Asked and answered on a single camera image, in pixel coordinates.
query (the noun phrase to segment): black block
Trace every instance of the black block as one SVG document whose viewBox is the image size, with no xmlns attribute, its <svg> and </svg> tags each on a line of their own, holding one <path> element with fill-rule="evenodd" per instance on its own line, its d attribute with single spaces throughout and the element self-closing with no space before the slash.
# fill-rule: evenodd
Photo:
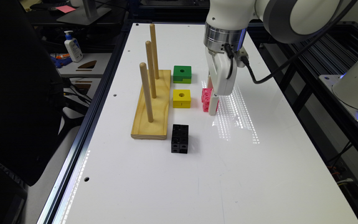
<svg viewBox="0 0 358 224">
<path fill-rule="evenodd" d="M 172 153 L 187 154 L 189 147 L 189 126 L 173 124 Z"/>
<path fill-rule="evenodd" d="M 172 138 L 172 153 L 178 153 L 180 149 L 180 138 Z"/>
</svg>

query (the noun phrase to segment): green block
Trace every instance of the green block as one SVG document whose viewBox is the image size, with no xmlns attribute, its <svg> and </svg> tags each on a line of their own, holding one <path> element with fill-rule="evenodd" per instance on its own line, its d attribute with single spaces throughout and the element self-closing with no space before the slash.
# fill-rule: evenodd
<svg viewBox="0 0 358 224">
<path fill-rule="evenodd" d="M 183 78 L 187 78 L 187 77 L 173 77 L 173 80 L 174 81 L 183 81 Z"/>
<path fill-rule="evenodd" d="M 173 80 L 175 77 L 191 79 L 191 66 L 175 65 L 173 68 Z"/>
<path fill-rule="evenodd" d="M 191 84 L 191 79 L 183 78 L 182 81 L 173 80 L 173 83 Z"/>
</svg>

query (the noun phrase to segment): wooden base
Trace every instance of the wooden base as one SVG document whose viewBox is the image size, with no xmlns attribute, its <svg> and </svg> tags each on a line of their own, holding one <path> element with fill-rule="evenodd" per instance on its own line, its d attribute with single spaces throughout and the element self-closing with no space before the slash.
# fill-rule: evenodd
<svg viewBox="0 0 358 224">
<path fill-rule="evenodd" d="M 171 71 L 160 70 L 159 79 L 155 80 L 156 98 L 151 98 L 154 121 L 148 122 L 144 91 L 141 87 L 139 101 L 134 117 L 131 137 L 134 139 L 164 140 L 167 133 L 167 115 L 171 92 Z"/>
</svg>

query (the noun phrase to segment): white bottle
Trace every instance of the white bottle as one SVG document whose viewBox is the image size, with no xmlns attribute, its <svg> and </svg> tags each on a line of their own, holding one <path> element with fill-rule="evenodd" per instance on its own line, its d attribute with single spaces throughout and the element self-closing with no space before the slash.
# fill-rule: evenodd
<svg viewBox="0 0 358 224">
<path fill-rule="evenodd" d="M 73 62 L 79 62 L 83 58 L 82 51 L 80 50 L 78 40 L 75 38 L 72 38 L 70 35 L 72 30 L 64 31 L 65 32 L 65 38 L 67 40 L 64 42 L 65 47 L 68 50 L 69 56 L 71 56 L 71 59 Z"/>
</svg>

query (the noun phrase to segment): table surface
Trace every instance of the table surface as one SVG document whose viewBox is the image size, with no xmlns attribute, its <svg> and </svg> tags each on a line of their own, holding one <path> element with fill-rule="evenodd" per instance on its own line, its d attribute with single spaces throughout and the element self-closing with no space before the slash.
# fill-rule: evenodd
<svg viewBox="0 0 358 224">
<path fill-rule="evenodd" d="M 156 32 L 159 69 L 192 67 L 191 84 L 171 84 L 171 94 L 191 90 L 191 108 L 170 102 L 165 141 L 130 137 L 150 39 L 149 24 L 134 24 L 63 223 L 358 223 L 274 80 L 255 85 L 239 68 L 233 93 L 209 116 L 200 102 L 204 26 Z M 244 46 L 257 78 L 268 75 L 248 35 Z M 171 153 L 173 124 L 189 125 L 188 154 Z"/>
</svg>

